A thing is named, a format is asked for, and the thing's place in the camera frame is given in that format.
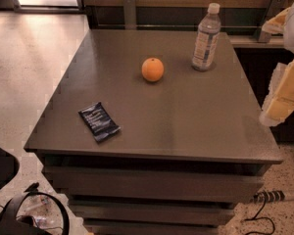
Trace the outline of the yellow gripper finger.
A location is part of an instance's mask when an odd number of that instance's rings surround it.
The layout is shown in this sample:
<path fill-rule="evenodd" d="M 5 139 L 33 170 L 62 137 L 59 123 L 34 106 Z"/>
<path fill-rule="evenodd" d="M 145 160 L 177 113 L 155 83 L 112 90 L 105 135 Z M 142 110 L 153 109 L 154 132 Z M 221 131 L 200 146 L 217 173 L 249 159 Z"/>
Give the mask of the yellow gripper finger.
<path fill-rule="evenodd" d="M 278 63 L 273 70 L 259 116 L 264 126 L 277 126 L 294 112 L 294 60 L 288 65 Z"/>
<path fill-rule="evenodd" d="M 284 30 L 286 16 L 288 15 L 289 11 L 290 8 L 286 8 L 273 18 L 266 21 L 262 26 L 262 31 L 270 34 L 282 34 Z"/>

